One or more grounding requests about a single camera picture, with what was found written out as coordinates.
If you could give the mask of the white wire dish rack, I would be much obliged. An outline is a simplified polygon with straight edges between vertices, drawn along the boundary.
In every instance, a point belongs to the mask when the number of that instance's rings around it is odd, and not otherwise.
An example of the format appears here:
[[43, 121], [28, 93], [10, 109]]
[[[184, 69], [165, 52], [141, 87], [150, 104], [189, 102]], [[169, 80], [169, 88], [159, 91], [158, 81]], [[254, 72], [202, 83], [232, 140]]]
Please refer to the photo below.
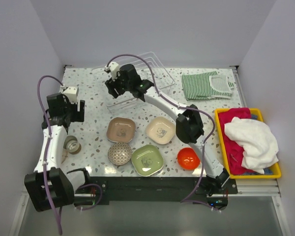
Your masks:
[[122, 56], [113, 61], [120, 65], [118, 77], [127, 78], [128, 91], [118, 98], [113, 98], [108, 93], [105, 82], [111, 75], [104, 71], [105, 66], [96, 67], [91, 71], [94, 78], [102, 84], [100, 91], [104, 93], [106, 106], [113, 115], [144, 104], [143, 92], [153, 85], [157, 86], [160, 93], [169, 94], [176, 84], [154, 52], [143, 53], [137, 57]]

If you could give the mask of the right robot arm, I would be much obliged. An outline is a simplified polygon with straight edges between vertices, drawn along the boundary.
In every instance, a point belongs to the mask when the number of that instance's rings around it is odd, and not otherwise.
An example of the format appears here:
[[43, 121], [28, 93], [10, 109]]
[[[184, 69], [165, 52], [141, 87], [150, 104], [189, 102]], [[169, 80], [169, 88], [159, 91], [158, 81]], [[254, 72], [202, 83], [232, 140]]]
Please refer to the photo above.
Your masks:
[[178, 139], [188, 144], [202, 158], [201, 173], [206, 175], [212, 192], [221, 193], [227, 187], [229, 173], [217, 160], [215, 153], [206, 147], [210, 135], [204, 134], [204, 124], [201, 119], [203, 111], [195, 105], [180, 105], [161, 93], [155, 80], [141, 79], [132, 64], [120, 66], [116, 62], [110, 62], [104, 67], [104, 71], [111, 75], [105, 85], [114, 98], [129, 92], [135, 98], [162, 110], [176, 122]]

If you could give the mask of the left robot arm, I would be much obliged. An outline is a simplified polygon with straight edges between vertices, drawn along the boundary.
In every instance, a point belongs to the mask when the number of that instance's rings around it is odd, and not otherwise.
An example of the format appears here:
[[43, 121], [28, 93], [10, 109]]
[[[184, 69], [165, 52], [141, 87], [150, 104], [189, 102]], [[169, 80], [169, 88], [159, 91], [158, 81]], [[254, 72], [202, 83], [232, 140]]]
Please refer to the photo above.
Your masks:
[[76, 93], [59, 92], [47, 96], [49, 118], [42, 122], [43, 145], [39, 161], [32, 174], [27, 174], [24, 184], [34, 208], [38, 212], [50, 210], [49, 203], [63, 207], [74, 202], [74, 193], [79, 190], [87, 193], [92, 181], [85, 168], [67, 173], [61, 170], [64, 150], [80, 151], [80, 144], [74, 143], [68, 136], [68, 128], [73, 122], [84, 122], [85, 101], [78, 100]]

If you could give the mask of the cream steel-lined cup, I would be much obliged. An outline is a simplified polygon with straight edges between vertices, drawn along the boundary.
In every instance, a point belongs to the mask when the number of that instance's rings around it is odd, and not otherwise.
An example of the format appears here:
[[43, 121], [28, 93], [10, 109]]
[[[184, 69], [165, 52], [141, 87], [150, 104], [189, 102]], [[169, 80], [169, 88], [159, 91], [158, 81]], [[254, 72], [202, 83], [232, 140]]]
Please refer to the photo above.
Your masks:
[[81, 151], [82, 146], [75, 136], [67, 136], [63, 148], [70, 154], [77, 154]]

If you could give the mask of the brown square panda plate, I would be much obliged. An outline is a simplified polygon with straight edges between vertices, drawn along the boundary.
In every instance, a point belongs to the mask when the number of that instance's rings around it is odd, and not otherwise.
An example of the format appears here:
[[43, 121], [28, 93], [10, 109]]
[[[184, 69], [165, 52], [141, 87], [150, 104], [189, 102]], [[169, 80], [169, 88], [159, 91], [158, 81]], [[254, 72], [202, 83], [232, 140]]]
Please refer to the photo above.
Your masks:
[[135, 122], [128, 118], [114, 118], [109, 122], [107, 138], [114, 143], [129, 143], [132, 141], [136, 130]]

